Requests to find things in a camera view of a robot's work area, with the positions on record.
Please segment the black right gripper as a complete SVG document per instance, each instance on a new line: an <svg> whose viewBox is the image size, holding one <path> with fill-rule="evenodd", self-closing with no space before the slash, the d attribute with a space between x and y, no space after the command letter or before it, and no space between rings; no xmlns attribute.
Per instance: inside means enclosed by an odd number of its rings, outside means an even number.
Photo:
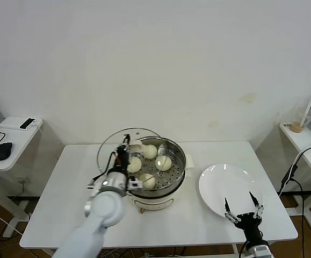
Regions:
<svg viewBox="0 0 311 258"><path fill-rule="evenodd" d="M262 234L258 228L262 222L264 205L258 202L258 199L252 194L251 191L249 191L249 195L256 208L255 213L249 212L236 216L231 212L228 201L225 198L225 217L244 232L248 243L264 243Z"/></svg>

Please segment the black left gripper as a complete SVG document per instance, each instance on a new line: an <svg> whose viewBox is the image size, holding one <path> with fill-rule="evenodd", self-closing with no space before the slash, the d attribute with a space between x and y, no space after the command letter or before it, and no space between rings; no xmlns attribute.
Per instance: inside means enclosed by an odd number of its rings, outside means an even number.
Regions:
<svg viewBox="0 0 311 258"><path fill-rule="evenodd" d="M114 165L112 170L122 173L122 174L127 174L127 167L129 165L129 144L131 141L131 136L130 134L125 134L124 139L122 142L122 145L119 145L115 151L115 160L114 160Z"/></svg>

